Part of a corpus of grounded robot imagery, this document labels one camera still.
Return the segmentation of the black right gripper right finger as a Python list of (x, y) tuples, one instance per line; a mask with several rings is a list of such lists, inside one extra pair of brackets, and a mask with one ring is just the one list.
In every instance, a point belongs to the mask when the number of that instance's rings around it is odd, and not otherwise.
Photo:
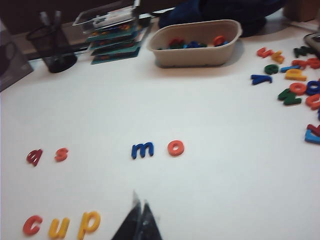
[(144, 207), (143, 207), (143, 211), (140, 219), (139, 239), (140, 240), (162, 240), (163, 239), (148, 202), (144, 203)]

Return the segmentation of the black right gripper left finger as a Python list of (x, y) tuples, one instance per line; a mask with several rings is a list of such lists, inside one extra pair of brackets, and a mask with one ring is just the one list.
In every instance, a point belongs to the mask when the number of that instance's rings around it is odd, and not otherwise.
[(132, 208), (124, 218), (118, 230), (113, 235), (112, 240), (133, 240), (135, 238), (141, 216), (141, 200), (136, 191), (133, 191)]

